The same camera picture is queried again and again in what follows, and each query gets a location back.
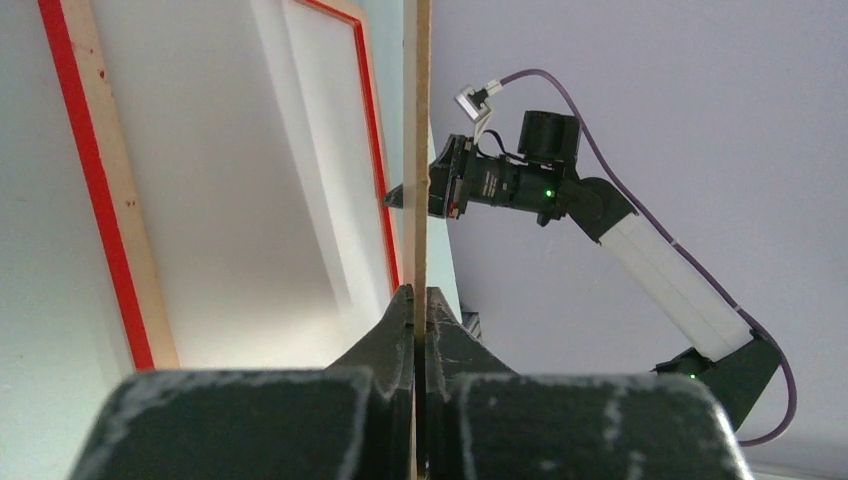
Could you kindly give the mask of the brown backing board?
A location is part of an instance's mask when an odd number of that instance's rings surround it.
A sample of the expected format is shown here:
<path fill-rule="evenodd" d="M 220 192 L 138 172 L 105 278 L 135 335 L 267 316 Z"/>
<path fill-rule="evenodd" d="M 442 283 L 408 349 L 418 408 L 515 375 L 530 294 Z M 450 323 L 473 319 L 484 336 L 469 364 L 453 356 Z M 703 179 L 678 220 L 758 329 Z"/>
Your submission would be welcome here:
<path fill-rule="evenodd" d="M 403 278 L 412 290 L 414 400 L 412 477 L 426 479 L 426 288 L 429 192 L 431 13 L 427 0 L 403 3 Z"/>

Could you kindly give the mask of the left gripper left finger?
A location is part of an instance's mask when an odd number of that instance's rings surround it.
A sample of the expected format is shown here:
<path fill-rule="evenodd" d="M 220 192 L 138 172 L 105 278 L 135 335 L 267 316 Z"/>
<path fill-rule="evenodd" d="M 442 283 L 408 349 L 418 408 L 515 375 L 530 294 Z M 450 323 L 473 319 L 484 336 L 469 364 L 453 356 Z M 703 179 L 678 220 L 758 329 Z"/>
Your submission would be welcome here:
<path fill-rule="evenodd" d="M 323 369 L 159 370 L 105 401 L 74 479 L 405 479 L 412 289 Z"/>

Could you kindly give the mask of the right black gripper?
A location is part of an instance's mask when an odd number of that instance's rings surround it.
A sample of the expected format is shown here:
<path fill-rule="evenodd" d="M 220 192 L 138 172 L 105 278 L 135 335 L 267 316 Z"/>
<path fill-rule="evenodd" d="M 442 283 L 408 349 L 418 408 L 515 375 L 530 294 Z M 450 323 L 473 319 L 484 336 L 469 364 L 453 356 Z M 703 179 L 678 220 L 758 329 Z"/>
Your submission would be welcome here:
<path fill-rule="evenodd" d="M 470 137 L 450 135 L 429 166 L 429 215 L 458 219 L 470 202 L 529 211 L 530 201 L 521 196 L 521 174 L 505 155 L 481 155 Z M 404 186 L 386 192 L 382 205 L 403 209 Z"/>

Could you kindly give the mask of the landscape photo print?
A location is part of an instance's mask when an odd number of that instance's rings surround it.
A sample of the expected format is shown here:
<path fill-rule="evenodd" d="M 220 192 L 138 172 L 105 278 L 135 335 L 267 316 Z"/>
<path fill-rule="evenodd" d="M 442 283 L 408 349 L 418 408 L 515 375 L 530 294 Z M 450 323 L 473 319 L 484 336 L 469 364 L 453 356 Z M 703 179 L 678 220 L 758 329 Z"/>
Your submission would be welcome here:
<path fill-rule="evenodd" d="M 365 12 L 97 1 L 184 368 L 323 368 L 397 286 Z"/>

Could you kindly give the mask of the red wooden picture frame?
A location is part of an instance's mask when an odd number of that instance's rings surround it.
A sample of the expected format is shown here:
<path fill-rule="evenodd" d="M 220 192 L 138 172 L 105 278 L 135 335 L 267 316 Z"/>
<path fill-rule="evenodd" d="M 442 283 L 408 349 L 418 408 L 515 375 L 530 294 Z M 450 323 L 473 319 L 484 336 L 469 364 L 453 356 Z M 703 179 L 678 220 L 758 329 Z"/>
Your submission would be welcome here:
<path fill-rule="evenodd" d="M 305 1 L 314 10 L 351 29 L 352 74 L 361 87 L 363 144 L 373 168 L 369 203 L 378 215 L 385 258 L 385 292 L 400 284 L 393 221 L 382 206 L 386 192 L 374 63 L 366 12 L 349 1 Z M 179 354 L 166 313 L 131 160 L 109 84 L 92 7 L 87 1 L 38 4 L 48 45 L 79 153 L 94 216 L 106 256 L 132 364 L 139 371 L 175 369 Z"/>

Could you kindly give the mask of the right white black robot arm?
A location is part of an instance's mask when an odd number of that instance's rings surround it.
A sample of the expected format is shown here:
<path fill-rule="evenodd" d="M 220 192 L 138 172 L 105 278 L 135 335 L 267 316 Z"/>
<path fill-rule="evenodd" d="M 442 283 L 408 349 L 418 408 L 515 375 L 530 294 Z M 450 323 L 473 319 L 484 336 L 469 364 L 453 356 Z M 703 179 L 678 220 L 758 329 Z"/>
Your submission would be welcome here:
<path fill-rule="evenodd" d="M 525 113 L 515 154 L 487 155 L 473 137 L 450 135 L 428 166 L 429 215 L 457 219 L 478 203 L 531 213 L 541 227 L 571 219 L 690 341 L 655 372 L 702 382 L 741 427 L 781 366 L 778 347 L 613 183 L 577 174 L 581 136 L 576 117 L 545 111 Z"/>

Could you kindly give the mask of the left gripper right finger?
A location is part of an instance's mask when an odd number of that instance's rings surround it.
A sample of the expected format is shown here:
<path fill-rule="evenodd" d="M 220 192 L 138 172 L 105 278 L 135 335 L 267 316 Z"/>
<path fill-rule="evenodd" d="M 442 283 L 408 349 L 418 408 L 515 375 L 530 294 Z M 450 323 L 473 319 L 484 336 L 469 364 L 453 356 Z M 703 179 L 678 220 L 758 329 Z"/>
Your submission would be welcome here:
<path fill-rule="evenodd" d="M 679 374 L 520 375 L 427 291 L 433 479 L 748 479 L 718 402 Z"/>

